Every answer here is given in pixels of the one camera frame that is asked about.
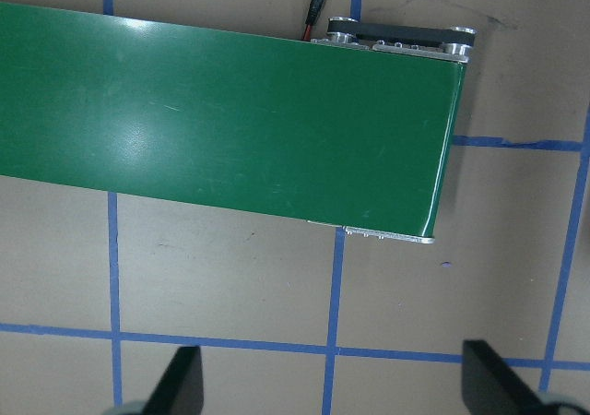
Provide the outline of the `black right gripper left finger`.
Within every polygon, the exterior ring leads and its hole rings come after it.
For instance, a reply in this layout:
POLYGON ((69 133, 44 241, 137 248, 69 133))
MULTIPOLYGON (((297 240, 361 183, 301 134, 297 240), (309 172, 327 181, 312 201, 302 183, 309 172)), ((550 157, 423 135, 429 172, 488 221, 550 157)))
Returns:
POLYGON ((176 350, 143 414, 201 414, 204 407, 204 379, 199 346, 176 350))

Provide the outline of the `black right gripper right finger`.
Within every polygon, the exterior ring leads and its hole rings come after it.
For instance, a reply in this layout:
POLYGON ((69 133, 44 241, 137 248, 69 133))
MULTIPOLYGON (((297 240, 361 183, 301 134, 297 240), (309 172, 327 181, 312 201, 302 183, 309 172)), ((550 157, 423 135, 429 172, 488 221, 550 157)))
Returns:
POLYGON ((473 415, 549 413, 539 397, 484 340, 463 341, 462 399, 473 415))

